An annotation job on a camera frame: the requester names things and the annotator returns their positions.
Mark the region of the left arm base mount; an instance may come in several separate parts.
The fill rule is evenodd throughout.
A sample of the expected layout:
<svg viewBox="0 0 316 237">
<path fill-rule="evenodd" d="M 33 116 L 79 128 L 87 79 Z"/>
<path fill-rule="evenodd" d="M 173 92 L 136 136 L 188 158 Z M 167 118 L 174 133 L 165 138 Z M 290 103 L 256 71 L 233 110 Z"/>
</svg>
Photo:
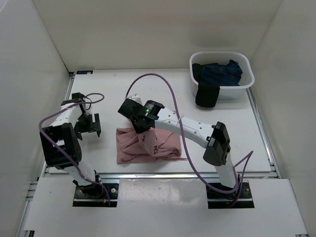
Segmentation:
<svg viewBox="0 0 316 237">
<path fill-rule="evenodd" d="M 79 186 L 73 180 L 76 188 L 74 191 L 74 207 L 116 207 L 119 196 L 119 182 L 104 183 L 99 174 L 95 176 L 96 182 L 102 185 L 88 182 L 86 186 Z"/>
</svg>

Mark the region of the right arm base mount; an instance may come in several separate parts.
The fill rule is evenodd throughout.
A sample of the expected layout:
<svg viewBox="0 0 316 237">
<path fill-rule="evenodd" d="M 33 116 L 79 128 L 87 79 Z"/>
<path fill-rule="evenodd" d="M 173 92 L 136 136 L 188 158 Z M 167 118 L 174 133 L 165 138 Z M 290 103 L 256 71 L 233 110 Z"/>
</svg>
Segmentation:
<svg viewBox="0 0 316 237">
<path fill-rule="evenodd" d="M 222 194 L 206 186 L 206 195 L 208 209 L 247 209 L 255 207 L 248 182 L 243 182 L 242 187 L 231 194 Z"/>
</svg>

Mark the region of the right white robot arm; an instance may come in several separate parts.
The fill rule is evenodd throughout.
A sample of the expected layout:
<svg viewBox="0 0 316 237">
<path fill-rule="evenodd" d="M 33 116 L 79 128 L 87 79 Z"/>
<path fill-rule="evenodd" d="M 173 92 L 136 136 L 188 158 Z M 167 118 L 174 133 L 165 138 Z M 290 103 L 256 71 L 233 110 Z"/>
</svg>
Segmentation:
<svg viewBox="0 0 316 237">
<path fill-rule="evenodd" d="M 150 128 L 158 128 L 176 133 L 182 137 L 183 147 L 192 170 L 210 189 L 234 197 L 240 190 L 239 178 L 231 160 L 230 138 L 225 124 L 215 125 L 180 117 L 163 104 L 149 100 L 142 105 L 132 99 L 125 99 L 118 113 L 130 120 L 136 133 L 141 134 Z M 189 139 L 205 149 L 203 160 L 215 167 L 222 189 L 209 185 L 197 172 L 189 158 L 185 139 Z"/>
</svg>

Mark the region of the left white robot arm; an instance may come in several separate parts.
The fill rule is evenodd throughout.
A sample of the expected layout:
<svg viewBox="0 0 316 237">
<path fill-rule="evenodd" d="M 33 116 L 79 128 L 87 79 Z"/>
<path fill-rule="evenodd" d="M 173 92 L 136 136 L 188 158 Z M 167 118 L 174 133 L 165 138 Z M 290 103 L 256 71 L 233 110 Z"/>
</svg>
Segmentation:
<svg viewBox="0 0 316 237">
<path fill-rule="evenodd" d="M 46 165 L 67 172 L 83 194 L 108 198 L 100 175 L 82 160 L 79 141 L 84 133 L 101 134 L 98 114 L 92 113 L 88 95 L 73 93 L 61 104 L 60 111 L 39 122 L 39 134 Z"/>
</svg>

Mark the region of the pink trousers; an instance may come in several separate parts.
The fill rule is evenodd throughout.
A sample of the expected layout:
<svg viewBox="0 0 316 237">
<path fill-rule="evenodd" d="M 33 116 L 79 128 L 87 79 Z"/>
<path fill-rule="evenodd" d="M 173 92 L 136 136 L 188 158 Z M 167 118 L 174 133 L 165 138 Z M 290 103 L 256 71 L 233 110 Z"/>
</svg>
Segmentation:
<svg viewBox="0 0 316 237">
<path fill-rule="evenodd" d="M 117 164 L 186 160 L 180 136 L 167 130 L 151 128 L 137 134 L 132 127 L 117 128 L 116 146 Z"/>
</svg>

